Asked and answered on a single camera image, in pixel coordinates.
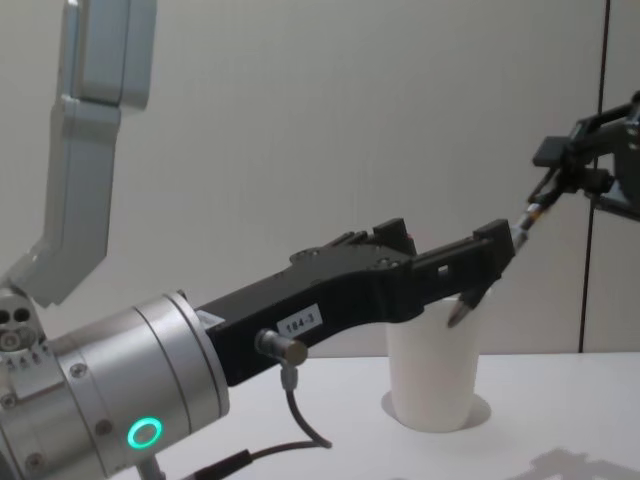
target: black cable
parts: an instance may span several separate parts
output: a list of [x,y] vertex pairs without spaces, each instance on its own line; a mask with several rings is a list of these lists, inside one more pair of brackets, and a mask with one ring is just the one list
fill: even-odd
[[[604,84],[607,71],[607,50],[609,46],[609,24],[611,17],[611,0],[605,1],[604,27],[602,33],[602,50],[600,52],[600,79],[598,85],[598,113],[602,113],[604,104]],[[598,168],[598,159],[593,162],[593,168]],[[589,297],[589,275],[591,270],[591,246],[593,243],[593,223],[595,215],[595,200],[589,203],[589,221],[587,225],[587,251],[585,254],[584,279],[582,283],[582,304],[580,309],[580,336],[578,352],[584,352],[584,337],[587,328],[587,299]]]
[[195,480],[221,480],[238,470],[251,465],[254,460],[274,455],[276,453],[300,450],[304,448],[331,448],[333,446],[329,440],[316,432],[304,419],[302,413],[300,413],[300,409],[298,408],[298,403],[296,402],[296,397],[293,391],[287,391],[287,404],[289,405],[289,411],[291,412],[293,419],[296,421],[300,429],[307,434],[311,441],[282,443],[280,445],[258,450],[255,453],[243,450],[235,455],[231,455],[230,457],[214,463],[209,467],[199,470],[194,474]]
[[304,433],[306,433],[314,443],[322,448],[331,448],[333,446],[333,444],[329,440],[316,432],[304,419],[304,417],[300,413],[298,404],[296,403],[296,397],[293,394],[293,391],[287,392],[287,404],[289,405],[289,410],[291,411],[291,415],[293,415],[293,419],[296,421],[300,429]]
[[280,445],[264,448],[262,450],[258,450],[255,453],[252,453],[251,460],[258,460],[259,458],[267,457],[269,455],[273,455],[274,453],[288,452],[290,450],[299,450],[303,448],[317,448],[317,447],[319,447],[319,445],[311,441],[282,443]]

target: white table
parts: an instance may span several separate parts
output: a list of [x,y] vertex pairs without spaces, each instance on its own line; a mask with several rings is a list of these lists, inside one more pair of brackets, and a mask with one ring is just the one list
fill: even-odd
[[[640,354],[483,356],[476,392],[491,417],[451,434],[414,432],[383,411],[386,358],[309,360],[300,374],[300,408],[334,448],[274,455],[231,479],[640,479]],[[227,418],[159,460],[176,480],[244,448],[302,439],[272,369],[231,390]]]

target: label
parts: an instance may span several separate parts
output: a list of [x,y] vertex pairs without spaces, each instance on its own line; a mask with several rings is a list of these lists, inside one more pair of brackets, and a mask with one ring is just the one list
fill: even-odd
[[278,333],[287,338],[295,338],[320,325],[322,325],[322,315],[320,315],[320,308],[318,308],[317,303],[294,313],[284,320],[280,320],[276,324]]

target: bolt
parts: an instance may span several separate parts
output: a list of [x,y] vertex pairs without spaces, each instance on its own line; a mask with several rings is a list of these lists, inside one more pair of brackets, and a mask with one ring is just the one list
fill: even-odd
[[113,424],[109,420],[100,420],[96,424],[96,435],[102,437],[113,431]]
[[87,373],[87,366],[84,363],[76,363],[69,369],[73,378],[82,378]]
[[44,467],[44,457],[40,453],[32,453],[24,463],[28,471],[37,472]]
[[18,403],[18,399],[13,393],[9,393],[3,396],[2,398],[0,398],[0,405],[2,405],[2,408],[4,408],[5,410],[9,410],[15,407],[17,403]]
[[15,352],[20,350],[20,337],[15,332],[5,332],[0,337],[0,350],[3,352]]

